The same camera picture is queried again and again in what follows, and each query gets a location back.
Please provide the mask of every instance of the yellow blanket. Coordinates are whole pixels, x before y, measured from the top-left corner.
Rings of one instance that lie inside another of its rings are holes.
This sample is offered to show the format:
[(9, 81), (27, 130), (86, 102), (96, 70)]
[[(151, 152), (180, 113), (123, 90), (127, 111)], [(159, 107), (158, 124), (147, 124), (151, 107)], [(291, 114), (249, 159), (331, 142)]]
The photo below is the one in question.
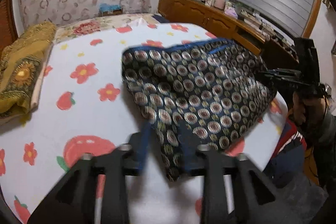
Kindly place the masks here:
[(0, 60), (0, 124), (37, 106), (55, 33), (56, 26), (45, 21), (28, 27), (4, 48)]

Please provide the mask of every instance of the wooden headboard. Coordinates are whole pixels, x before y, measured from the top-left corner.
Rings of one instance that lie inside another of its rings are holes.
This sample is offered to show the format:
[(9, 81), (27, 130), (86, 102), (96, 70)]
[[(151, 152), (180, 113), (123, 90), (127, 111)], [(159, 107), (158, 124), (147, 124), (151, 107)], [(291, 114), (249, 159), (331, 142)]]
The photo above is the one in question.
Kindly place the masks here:
[(0, 2), (0, 54), (4, 47), (11, 45), (17, 39), (14, 23), (12, 0)]

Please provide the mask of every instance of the red flower print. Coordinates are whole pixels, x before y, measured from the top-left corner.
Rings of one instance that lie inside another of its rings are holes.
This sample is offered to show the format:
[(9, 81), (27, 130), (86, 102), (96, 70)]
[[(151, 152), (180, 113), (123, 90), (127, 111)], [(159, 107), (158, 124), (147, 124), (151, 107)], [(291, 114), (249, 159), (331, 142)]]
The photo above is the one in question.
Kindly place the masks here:
[(148, 24), (147, 27), (151, 28), (151, 29), (157, 29), (157, 25), (155, 24)]
[(88, 23), (80, 24), (73, 33), (78, 35), (89, 34), (100, 31), (100, 24), (97, 21), (90, 21)]
[(207, 35), (210, 38), (217, 38), (217, 36), (215, 36), (214, 34), (212, 34), (211, 32), (206, 32), (205, 35)]
[(90, 42), (90, 45), (91, 45), (91, 46), (96, 46), (97, 44), (100, 44), (100, 43), (102, 43), (102, 42), (103, 42), (102, 39), (94, 39), (94, 40), (92, 40), (92, 41)]
[(189, 44), (191, 43), (192, 41), (191, 40), (182, 40), (182, 44), (185, 45), (185, 44)]
[(201, 213), (202, 213), (202, 198), (199, 198), (198, 200), (196, 200), (195, 211), (196, 211), (198, 216), (201, 216)]
[(49, 72), (51, 72), (52, 69), (53, 69), (52, 66), (47, 66), (44, 70), (44, 76), (47, 76), (49, 74)]
[(81, 64), (76, 67), (76, 70), (70, 74), (70, 77), (77, 78), (78, 84), (85, 83), (88, 78), (92, 75), (97, 74), (98, 69), (95, 68), (95, 63), (90, 63), (87, 65)]
[(273, 101), (271, 102), (270, 110), (272, 113), (282, 114), (282, 110), (279, 106), (279, 101), (277, 99), (274, 98)]
[(120, 89), (116, 89), (112, 84), (107, 84), (104, 89), (98, 90), (98, 93), (102, 102), (107, 99), (114, 101), (119, 95)]
[(34, 143), (25, 144), (25, 154), (23, 155), (23, 161), (29, 162), (31, 166), (35, 165), (35, 158), (37, 157), (37, 151), (34, 149)]
[(70, 91), (64, 92), (56, 102), (57, 107), (60, 110), (70, 109), (74, 104), (76, 104), (75, 100), (72, 98), (73, 94), (74, 93)]
[(147, 40), (146, 43), (141, 43), (141, 45), (163, 48), (162, 42), (153, 40)]
[(130, 26), (126, 26), (126, 27), (116, 28), (115, 30), (120, 33), (125, 33), (125, 32), (130, 32), (132, 28)]
[[(58, 156), (57, 163), (64, 171), (69, 171), (76, 161), (84, 154), (100, 156), (111, 153), (115, 145), (109, 140), (97, 136), (76, 136), (67, 142), (63, 150), (63, 157)], [(105, 176), (98, 176), (96, 198), (101, 198), (104, 192)]]
[(5, 166), (5, 150), (0, 150), (0, 176), (6, 174), (6, 166)]
[(30, 213), (27, 209), (27, 205), (26, 204), (21, 204), (19, 199), (14, 196), (15, 200), (14, 200), (14, 207), (15, 210), (17, 212), (17, 214), (19, 215), (19, 218), (21, 219), (23, 224), (27, 224), (28, 219), (30, 217)]
[(244, 140), (244, 138), (241, 138), (239, 141), (237, 141), (236, 143), (234, 143), (233, 145), (231, 145), (229, 147), (229, 149), (225, 151), (225, 153), (228, 156), (235, 157), (239, 153), (243, 152), (244, 147), (245, 147), (245, 140)]
[(188, 32), (189, 30), (187, 27), (184, 27), (178, 24), (171, 24), (170, 26), (173, 30), (177, 30), (177, 31)]

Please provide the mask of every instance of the pink bottle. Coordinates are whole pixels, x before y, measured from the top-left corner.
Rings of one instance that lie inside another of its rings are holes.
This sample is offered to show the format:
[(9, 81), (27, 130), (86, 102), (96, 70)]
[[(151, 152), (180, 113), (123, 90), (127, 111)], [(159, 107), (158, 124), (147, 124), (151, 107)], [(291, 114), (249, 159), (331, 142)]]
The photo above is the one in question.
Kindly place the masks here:
[(224, 10), (225, 7), (225, 0), (215, 0), (215, 5), (216, 8)]

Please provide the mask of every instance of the floral bedspread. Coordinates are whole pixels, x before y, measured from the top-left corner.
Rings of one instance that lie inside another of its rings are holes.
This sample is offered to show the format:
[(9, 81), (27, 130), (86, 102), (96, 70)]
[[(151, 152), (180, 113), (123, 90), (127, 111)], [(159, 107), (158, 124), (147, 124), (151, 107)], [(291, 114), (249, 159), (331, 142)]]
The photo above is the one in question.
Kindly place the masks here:
[(65, 40), (73, 39), (81, 35), (100, 32), (104, 30), (119, 28), (138, 18), (143, 18), (149, 24), (157, 24), (158, 21), (152, 17), (153, 14), (123, 14), (117, 16), (97, 17), (78, 21), (72, 24), (61, 26), (57, 29), (54, 44)]
[[(55, 45), (45, 70), (38, 110), (0, 128), (0, 184), (14, 214), (26, 223), (83, 153), (109, 153), (140, 130), (141, 114), (121, 79), (121, 56), (126, 47), (169, 47), (210, 37), (214, 36), (192, 24), (148, 24), (93, 32)], [(286, 115), (286, 104), (278, 94), (264, 116), (228, 154), (244, 152), (264, 169)], [(199, 223), (203, 178), (168, 183), (158, 161), (161, 156), (150, 153), (143, 175), (127, 177), (131, 223)], [(98, 206), (103, 184), (104, 178), (100, 177)], [(232, 210), (231, 191), (228, 200)]]

